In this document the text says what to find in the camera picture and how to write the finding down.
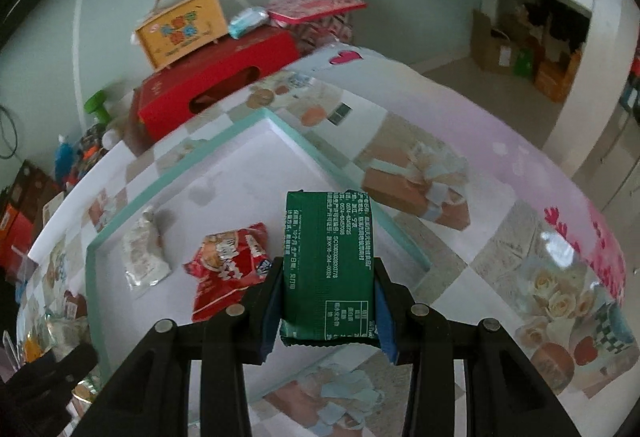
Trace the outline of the red snack packet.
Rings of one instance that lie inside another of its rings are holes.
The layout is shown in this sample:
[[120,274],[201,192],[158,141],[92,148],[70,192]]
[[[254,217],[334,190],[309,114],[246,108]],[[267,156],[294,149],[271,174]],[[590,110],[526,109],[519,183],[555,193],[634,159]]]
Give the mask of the red snack packet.
[[238,304],[247,289],[265,281],[271,268],[267,242],[263,223],[206,235],[191,261],[183,265],[198,280],[193,322],[206,321]]

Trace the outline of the green snack packet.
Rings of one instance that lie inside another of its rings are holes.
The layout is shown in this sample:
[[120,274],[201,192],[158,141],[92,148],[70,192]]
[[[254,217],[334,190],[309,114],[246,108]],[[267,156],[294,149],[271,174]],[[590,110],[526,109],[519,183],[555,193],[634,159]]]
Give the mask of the green snack packet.
[[290,191],[285,201],[286,345],[375,338],[373,220],[362,191]]

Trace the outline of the white calligraphy snack packet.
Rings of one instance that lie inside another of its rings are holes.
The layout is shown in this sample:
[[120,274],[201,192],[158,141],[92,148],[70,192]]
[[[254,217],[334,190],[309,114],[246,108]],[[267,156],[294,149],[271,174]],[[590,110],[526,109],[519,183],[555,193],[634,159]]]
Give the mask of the white calligraphy snack packet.
[[152,206],[122,237],[122,258],[129,290],[134,298],[142,296],[171,273],[162,246],[162,237],[155,223]]

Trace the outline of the yellow cake clear packet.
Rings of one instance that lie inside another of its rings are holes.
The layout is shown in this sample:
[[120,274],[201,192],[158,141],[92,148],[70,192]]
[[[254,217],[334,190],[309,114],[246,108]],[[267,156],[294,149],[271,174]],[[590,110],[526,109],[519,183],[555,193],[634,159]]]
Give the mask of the yellow cake clear packet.
[[23,344],[23,357],[26,363],[31,363],[39,359],[44,354],[39,339],[33,334],[25,337]]

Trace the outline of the large red gift box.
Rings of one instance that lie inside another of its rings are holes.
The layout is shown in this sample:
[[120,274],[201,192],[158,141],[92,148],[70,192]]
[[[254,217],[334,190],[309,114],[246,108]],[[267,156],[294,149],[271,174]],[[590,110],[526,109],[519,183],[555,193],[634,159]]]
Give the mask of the large red gift box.
[[268,26],[238,40],[208,44],[142,83],[138,119],[157,142],[219,100],[298,58],[292,35]]

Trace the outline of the brown cardboard boxes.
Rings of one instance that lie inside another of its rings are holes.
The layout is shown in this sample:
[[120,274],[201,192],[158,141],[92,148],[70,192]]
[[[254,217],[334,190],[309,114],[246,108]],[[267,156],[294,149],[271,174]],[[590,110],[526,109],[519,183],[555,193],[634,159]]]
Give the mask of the brown cardboard boxes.
[[526,79],[552,102],[564,104],[582,62],[584,46],[576,49],[561,46],[558,59],[553,60],[551,40],[546,31],[542,31],[542,40],[538,40],[518,22],[504,30],[494,26],[484,12],[473,10],[470,52],[478,67]]

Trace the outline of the red patterned pouch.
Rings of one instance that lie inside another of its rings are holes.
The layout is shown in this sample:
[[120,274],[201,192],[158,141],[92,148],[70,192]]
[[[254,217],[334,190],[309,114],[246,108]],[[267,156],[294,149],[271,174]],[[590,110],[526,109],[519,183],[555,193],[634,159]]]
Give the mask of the red patterned pouch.
[[287,30],[303,56],[335,42],[352,40],[350,14],[364,9],[363,0],[277,0],[267,6],[273,27]]

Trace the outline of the green dumbbell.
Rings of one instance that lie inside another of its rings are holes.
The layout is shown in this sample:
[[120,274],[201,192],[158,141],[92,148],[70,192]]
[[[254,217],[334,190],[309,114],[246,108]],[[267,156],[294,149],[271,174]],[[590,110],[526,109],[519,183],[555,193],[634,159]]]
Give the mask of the green dumbbell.
[[108,125],[112,122],[111,114],[105,108],[106,101],[107,96],[104,90],[98,90],[84,103],[85,112],[102,125]]

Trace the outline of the yellow wooden carry box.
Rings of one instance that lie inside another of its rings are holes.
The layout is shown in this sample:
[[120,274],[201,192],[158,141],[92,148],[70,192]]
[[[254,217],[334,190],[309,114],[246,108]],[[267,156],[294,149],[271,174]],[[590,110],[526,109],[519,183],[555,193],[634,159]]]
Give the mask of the yellow wooden carry box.
[[228,22],[219,0],[155,0],[134,30],[154,72],[227,34]]

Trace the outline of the blue wipes packet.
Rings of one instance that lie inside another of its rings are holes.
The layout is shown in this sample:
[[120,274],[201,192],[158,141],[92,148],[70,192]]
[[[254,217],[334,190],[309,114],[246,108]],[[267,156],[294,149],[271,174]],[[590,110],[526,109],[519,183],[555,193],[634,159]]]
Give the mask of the blue wipes packet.
[[245,8],[230,20],[228,33],[232,38],[238,40],[245,34],[268,23],[269,19],[269,14],[263,7]]

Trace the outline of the pile of small toys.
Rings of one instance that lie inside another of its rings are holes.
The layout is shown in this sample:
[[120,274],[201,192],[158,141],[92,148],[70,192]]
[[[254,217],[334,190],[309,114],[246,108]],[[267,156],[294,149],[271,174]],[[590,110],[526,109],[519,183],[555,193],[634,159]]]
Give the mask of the pile of small toys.
[[66,191],[72,190],[122,140],[122,129],[115,123],[94,123],[74,145],[74,162],[64,180]]

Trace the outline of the blue drink bottle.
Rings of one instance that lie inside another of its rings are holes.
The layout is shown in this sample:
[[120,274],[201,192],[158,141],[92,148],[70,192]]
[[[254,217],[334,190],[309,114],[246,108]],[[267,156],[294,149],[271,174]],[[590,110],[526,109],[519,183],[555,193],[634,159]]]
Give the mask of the blue drink bottle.
[[58,186],[64,187],[75,162],[74,147],[63,135],[58,135],[58,148],[54,153],[54,178]]

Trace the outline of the teal shallow tray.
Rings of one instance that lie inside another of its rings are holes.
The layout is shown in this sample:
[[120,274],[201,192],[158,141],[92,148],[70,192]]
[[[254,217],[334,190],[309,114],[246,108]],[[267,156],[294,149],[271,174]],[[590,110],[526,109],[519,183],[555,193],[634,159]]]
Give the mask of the teal shallow tray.
[[[264,223],[268,253],[277,256],[283,249],[288,192],[357,187],[298,131],[265,109],[200,142],[131,199],[88,246],[88,320],[103,379],[112,375],[155,321],[190,322],[196,282],[182,266],[206,235]],[[155,213],[171,273],[134,298],[120,239],[147,208]]]

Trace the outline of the red gift box left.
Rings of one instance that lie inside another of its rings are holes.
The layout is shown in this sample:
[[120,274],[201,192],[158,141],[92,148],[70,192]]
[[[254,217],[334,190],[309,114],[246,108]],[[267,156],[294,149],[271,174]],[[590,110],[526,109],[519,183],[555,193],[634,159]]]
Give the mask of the red gift box left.
[[11,187],[1,192],[1,267],[12,275],[43,227],[42,209],[60,187],[41,168],[25,161]]

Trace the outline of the steamed bun clear packet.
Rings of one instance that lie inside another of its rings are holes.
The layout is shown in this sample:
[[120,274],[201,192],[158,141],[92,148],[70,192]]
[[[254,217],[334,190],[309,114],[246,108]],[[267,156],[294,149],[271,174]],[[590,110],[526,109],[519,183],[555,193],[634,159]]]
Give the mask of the steamed bun clear packet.
[[90,343],[90,331],[86,317],[67,319],[47,310],[44,314],[44,326],[51,350],[57,361],[61,361],[77,346]]

